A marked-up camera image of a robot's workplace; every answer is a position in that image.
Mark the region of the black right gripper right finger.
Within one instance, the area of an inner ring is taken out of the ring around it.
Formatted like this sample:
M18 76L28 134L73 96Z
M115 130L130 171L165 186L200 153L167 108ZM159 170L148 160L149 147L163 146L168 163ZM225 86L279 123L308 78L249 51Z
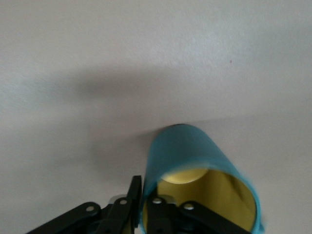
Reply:
M147 204L147 234L246 234L248 231L195 201L180 206L159 196Z

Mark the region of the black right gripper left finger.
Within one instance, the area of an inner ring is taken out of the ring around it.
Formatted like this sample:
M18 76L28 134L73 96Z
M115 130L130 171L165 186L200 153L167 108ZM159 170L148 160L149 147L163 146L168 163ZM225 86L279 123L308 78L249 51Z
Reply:
M133 234L138 226L142 179L132 178L126 195L118 196L101 208L83 203L31 230L30 234Z

